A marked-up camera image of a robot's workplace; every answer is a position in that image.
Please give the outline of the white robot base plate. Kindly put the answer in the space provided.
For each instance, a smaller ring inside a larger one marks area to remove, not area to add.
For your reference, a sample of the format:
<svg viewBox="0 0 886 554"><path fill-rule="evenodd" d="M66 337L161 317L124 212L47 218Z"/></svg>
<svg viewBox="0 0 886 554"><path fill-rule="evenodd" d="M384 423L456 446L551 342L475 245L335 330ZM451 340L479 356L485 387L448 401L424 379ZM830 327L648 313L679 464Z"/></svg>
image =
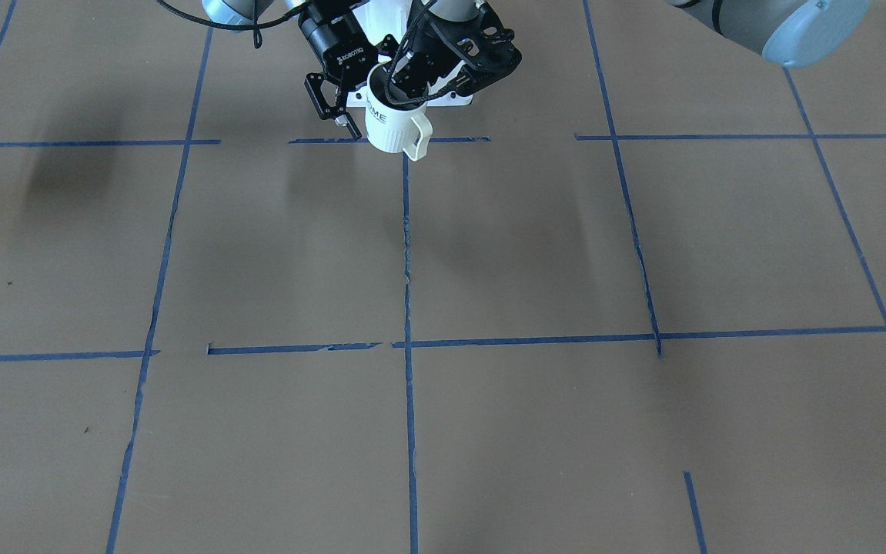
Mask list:
<svg viewBox="0 0 886 554"><path fill-rule="evenodd" d="M468 106L473 99L471 92L461 95L447 88L456 84L465 62L433 25L471 22L479 13L479 5L478 1L369 1L355 7L353 14L369 42L394 35L400 41L400 58L432 58L442 65L432 92L442 88L443 97L428 102L429 106Z"/></svg>

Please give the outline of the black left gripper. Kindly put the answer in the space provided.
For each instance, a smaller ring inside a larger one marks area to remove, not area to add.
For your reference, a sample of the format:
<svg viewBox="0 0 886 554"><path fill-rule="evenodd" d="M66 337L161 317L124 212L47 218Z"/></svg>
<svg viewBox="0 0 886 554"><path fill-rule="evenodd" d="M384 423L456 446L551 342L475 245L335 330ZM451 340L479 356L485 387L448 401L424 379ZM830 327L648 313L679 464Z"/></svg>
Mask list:
<svg viewBox="0 0 886 554"><path fill-rule="evenodd" d="M447 25L436 22L433 28L447 46L464 60L465 67L456 84L449 85L461 95L494 85L517 69L521 52L513 45L514 31L505 27L492 8L479 8L471 22ZM432 58L397 58L390 64L390 104L422 105L443 97L443 89L432 92L440 78L442 65Z"/></svg>

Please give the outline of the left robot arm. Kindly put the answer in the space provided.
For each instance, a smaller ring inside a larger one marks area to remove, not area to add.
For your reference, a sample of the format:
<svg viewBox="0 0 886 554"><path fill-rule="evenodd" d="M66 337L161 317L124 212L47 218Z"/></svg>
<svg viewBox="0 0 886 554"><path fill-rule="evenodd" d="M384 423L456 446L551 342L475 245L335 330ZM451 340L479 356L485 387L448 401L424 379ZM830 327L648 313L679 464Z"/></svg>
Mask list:
<svg viewBox="0 0 886 554"><path fill-rule="evenodd" d="M808 67L846 41L868 1L670 1L712 32L783 68ZM523 54L513 29L482 3L466 20L444 18L439 2L415 1L411 36L387 64L393 101L404 108L439 97L471 97L513 73Z"/></svg>

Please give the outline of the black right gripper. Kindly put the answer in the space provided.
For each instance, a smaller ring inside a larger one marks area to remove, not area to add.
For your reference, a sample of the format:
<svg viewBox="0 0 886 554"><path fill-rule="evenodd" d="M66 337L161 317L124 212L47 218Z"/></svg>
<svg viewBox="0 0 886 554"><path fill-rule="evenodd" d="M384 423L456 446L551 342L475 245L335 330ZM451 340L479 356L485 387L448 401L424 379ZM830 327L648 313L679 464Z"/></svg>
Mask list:
<svg viewBox="0 0 886 554"><path fill-rule="evenodd" d="M319 59L323 73L306 74L304 85L316 115L324 122L334 122L348 131L352 140L360 140L362 132L347 109L348 90L335 88L335 98L329 101L323 86L329 78L342 78L356 72L366 76L369 67L383 63L398 64L400 41L394 35L384 35L379 41L369 42L364 29L354 14L334 15L322 20L316 15L301 15L299 30Z"/></svg>

